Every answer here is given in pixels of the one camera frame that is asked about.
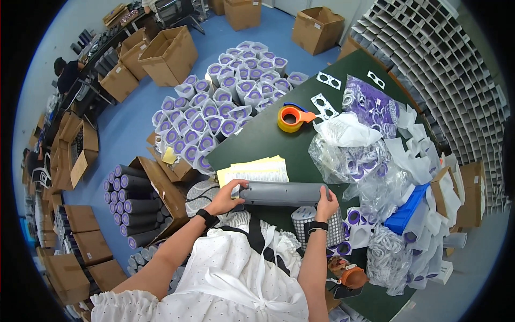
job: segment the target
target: white wall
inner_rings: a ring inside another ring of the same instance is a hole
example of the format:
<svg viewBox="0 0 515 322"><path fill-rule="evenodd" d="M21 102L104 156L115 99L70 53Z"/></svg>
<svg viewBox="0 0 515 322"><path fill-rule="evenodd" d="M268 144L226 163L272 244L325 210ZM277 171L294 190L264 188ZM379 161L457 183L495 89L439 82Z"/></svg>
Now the white wall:
<svg viewBox="0 0 515 322"><path fill-rule="evenodd" d="M45 109L48 97L55 90L52 86L52 80L57 80L54 74L54 61L58 57L66 61L77 59L77 55L70 49L71 43L79 41L79 34L84 29L105 31L102 18L121 2L68 0L49 26L32 58L20 93L12 145L14 190L20 214L24 211L25 194L21 183L22 151L27 146L30 132Z"/></svg>

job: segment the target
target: blue floor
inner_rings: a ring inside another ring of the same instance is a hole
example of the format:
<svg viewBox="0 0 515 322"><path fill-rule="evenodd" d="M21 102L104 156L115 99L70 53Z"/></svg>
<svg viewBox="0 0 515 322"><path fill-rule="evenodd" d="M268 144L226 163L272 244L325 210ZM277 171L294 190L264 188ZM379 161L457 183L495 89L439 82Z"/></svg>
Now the blue floor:
<svg viewBox="0 0 515 322"><path fill-rule="evenodd" d="M294 20L280 10L263 6L259 27L235 32L225 16L212 14L201 24L205 36L197 30L191 30L199 56L191 73L204 79L208 66L217 62L221 53L245 40L261 42L276 56L286 58L287 73L296 71L313 76L326 68L328 62L334 63L339 55L339 47L313 57L291 41ZM151 158L146 149L149 146L146 139L154 130L151 118L161 108L166 95L178 97L173 88L157 87L147 76L123 103L109 106L98 119L98 158L75 190L65 191L63 196L65 204L90 205L93 208L114 258L126 274L127 260L136 251L129 248L127 238L120 234L119 227L114 223L113 215L104 202L102 182L117 164L127 165L136 156Z"/></svg>

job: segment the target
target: desk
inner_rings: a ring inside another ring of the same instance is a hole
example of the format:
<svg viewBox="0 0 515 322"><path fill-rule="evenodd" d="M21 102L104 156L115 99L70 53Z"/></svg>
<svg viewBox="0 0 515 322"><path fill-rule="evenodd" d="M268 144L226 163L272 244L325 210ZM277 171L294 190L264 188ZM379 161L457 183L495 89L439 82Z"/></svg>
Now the desk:
<svg viewBox="0 0 515 322"><path fill-rule="evenodd" d="M324 73L340 79L343 87L346 83L347 74L349 74L380 89L367 77L368 71L374 72L378 78L384 81L385 89L383 91L387 95L404 104L409 103L402 89L363 50L357 50L323 70ZM277 126L277 113L284 102L297 103L318 114L318 110L311 103L310 98L319 93L323 93L333 108L341 112L343 88L341 91L333 89L317 81L315 77L311 77L258 114L245 125L238 135L232 135L225 139L207 156L209 163L215 170L220 170L229 167L231 163L249 162L280 155L286 159L286 168L291 182L322 183L322 176L307 152L307 148L316 133L312 125L305 124L296 133L285 133ZM417 123L421 121L421 117L418 116ZM347 186L348 184L329 185L330 189L340 198ZM359 201L355 198L349 202L340 202L340 206L345 216L345 210L348 207L359 206ZM295 208L246 207L252 214L272 225L276 225L278 229L295 231L290 219L290 215ZM366 261L366 248L352 252L352 263L366 268ZM403 308L414 292L414 289L406 287L404 295L392 297L386 295L386 288L367 283L361 295L344 299L344 302L372 322L388 322Z"/></svg>

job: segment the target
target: white cloth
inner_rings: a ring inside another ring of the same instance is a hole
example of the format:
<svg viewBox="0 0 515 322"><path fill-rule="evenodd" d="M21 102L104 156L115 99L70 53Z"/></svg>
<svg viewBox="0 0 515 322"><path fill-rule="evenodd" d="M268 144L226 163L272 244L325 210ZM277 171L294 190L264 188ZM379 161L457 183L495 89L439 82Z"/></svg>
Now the white cloth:
<svg viewBox="0 0 515 322"><path fill-rule="evenodd" d="M248 224L235 228L248 231ZM175 293L161 302L137 290L94 295L92 321L307 321L294 244L274 226L262 232L291 277L265 261L242 233L211 229L195 242Z"/></svg>

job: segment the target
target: white storage grid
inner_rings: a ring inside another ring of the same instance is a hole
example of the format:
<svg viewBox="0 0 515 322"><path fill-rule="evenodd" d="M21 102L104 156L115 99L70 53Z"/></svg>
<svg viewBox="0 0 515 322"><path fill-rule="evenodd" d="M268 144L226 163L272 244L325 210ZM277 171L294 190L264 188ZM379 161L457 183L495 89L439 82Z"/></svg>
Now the white storage grid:
<svg viewBox="0 0 515 322"><path fill-rule="evenodd" d="M501 152L509 109L460 24L438 0L376 0L351 37L392 68L459 164L483 160L486 214L504 211Z"/></svg>

